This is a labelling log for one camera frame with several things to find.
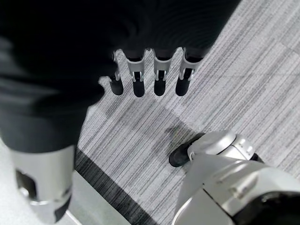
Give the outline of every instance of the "floor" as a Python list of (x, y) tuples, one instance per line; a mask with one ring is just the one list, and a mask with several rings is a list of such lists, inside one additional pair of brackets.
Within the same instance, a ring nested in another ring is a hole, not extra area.
[(142, 98), (117, 52), (124, 94), (101, 80), (106, 94), (85, 121), (78, 172), (133, 225), (171, 224), (188, 165), (172, 168), (168, 155), (200, 131), (241, 133), (269, 165), (300, 179), (299, 27), (298, 0), (242, 1), (184, 97), (175, 95), (181, 51), (162, 97), (147, 52)]

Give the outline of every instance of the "black fabric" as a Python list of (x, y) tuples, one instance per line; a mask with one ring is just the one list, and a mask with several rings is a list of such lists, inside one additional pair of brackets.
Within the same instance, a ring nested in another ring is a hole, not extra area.
[(112, 51), (208, 49), (239, 1), (1, 1), (3, 141), (28, 152), (76, 144), (88, 106), (104, 94), (99, 77), (116, 69)]

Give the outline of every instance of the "light gray floor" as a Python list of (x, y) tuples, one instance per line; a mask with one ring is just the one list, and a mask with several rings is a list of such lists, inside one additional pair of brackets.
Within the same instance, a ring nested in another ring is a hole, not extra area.
[(88, 158), (79, 152), (79, 173), (141, 225), (171, 224), (186, 168), (172, 168), (168, 155), (199, 131), (242, 133), (268, 164), (300, 178), (299, 28), (299, 0), (244, 0), (184, 97), (175, 95), (180, 51), (162, 97), (154, 95), (147, 53), (143, 98), (134, 96), (119, 52), (124, 94), (102, 80), (106, 95), (84, 124), (79, 147)]

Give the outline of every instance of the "striped carpet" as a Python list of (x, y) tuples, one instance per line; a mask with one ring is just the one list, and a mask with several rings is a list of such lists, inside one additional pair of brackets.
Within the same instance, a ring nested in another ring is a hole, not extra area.
[(188, 165), (172, 168), (168, 155), (200, 131), (241, 133), (268, 164), (299, 179), (299, 28), (299, 0), (242, 1), (184, 97), (175, 95), (181, 50), (162, 97), (147, 52), (142, 98), (117, 52), (124, 94), (100, 81), (106, 94), (89, 110), (77, 170), (133, 225), (171, 224)]

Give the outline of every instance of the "metal joint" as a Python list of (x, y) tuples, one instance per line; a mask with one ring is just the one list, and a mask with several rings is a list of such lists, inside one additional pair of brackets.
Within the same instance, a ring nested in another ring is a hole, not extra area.
[(145, 54), (142, 58), (141, 61), (138, 62), (133, 62), (130, 61), (129, 59), (127, 59), (127, 64), (128, 64), (128, 68), (129, 68), (129, 73), (131, 75), (132, 81), (136, 82), (135, 79), (135, 72), (139, 72), (140, 73), (140, 82), (144, 81), (144, 73), (145, 73)]
[(192, 69), (191, 75), (189, 76), (188, 80), (191, 81), (195, 71), (198, 69), (200, 62), (189, 62), (187, 61), (186, 57), (186, 49), (184, 48), (183, 51), (183, 56), (181, 59), (181, 64), (180, 64), (180, 68), (179, 68), (179, 79), (183, 80), (184, 79), (184, 73), (186, 71), (187, 68)]
[(172, 58), (168, 60), (159, 60), (156, 56), (154, 57), (154, 79), (156, 81), (159, 80), (158, 73), (160, 70), (165, 72), (163, 81), (166, 81), (166, 75), (170, 70), (171, 62)]

